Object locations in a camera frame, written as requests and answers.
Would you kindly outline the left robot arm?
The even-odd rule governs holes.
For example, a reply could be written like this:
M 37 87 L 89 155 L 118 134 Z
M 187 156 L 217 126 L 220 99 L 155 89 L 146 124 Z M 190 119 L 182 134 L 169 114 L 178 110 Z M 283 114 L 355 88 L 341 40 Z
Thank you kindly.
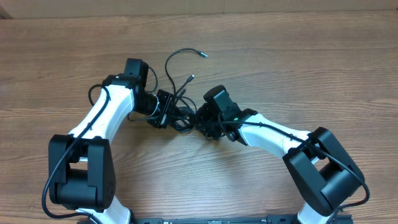
M 150 66 L 128 58 L 123 73 L 109 75 L 83 121 L 49 142 L 49 177 L 42 209 L 51 218 L 86 216 L 92 223 L 135 223 L 131 210 L 117 199 L 110 145 L 130 113 L 159 121 L 160 100 L 145 90 Z

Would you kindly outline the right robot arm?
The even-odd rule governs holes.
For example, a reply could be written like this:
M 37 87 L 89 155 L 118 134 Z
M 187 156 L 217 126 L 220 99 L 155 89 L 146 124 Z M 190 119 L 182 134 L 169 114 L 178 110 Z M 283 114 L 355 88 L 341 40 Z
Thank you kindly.
M 269 215 L 268 223 L 352 223 L 340 216 L 360 187 L 369 188 L 364 175 L 335 135 L 328 129 L 299 131 L 274 123 L 252 109 L 241 110 L 223 85 L 203 96 L 197 130 L 211 140 L 226 136 L 232 142 L 259 147 L 283 160 L 305 203 L 295 215 Z

